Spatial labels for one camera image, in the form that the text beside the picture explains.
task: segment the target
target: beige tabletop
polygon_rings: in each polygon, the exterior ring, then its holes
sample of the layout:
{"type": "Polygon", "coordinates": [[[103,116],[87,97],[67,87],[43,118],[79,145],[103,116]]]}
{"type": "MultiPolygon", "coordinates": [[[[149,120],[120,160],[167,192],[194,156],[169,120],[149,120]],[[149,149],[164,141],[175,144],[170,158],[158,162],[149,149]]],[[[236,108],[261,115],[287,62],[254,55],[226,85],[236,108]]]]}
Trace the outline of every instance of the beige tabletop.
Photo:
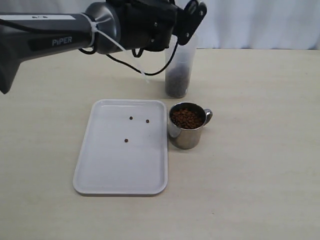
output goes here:
{"type": "MultiPolygon", "coordinates": [[[[124,54],[116,54],[130,63],[124,54]]],[[[164,65],[146,53],[145,70],[164,65]]],[[[21,65],[0,95],[0,240],[316,240],[320,237],[320,54],[198,50],[187,97],[214,117],[191,150],[169,145],[169,183],[150,198],[84,197],[73,176],[91,107],[156,99],[102,55],[21,65]]]]}

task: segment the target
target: white plastic tray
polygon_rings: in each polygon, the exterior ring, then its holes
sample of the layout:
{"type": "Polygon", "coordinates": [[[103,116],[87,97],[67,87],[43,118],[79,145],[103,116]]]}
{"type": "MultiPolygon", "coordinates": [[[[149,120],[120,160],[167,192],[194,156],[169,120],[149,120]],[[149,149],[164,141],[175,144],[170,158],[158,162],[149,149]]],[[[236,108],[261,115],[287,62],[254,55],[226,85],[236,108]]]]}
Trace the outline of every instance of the white plastic tray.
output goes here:
{"type": "Polygon", "coordinates": [[[161,193],[167,183],[166,106],[157,100],[96,102],[74,172],[74,189],[82,195],[148,196],[161,193]]]}

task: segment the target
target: white curtain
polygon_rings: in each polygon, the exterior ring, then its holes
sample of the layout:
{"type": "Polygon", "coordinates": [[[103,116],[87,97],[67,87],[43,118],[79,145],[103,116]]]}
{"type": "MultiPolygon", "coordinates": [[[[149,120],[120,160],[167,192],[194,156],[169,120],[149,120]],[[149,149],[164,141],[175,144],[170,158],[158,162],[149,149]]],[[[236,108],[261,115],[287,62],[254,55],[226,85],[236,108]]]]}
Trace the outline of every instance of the white curtain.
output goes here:
{"type": "MultiPolygon", "coordinates": [[[[0,12],[78,13],[94,0],[1,0],[0,12]]],[[[176,0],[184,7],[188,0],[176,0]]],[[[320,0],[204,0],[199,48],[319,49],[320,0]]]]}

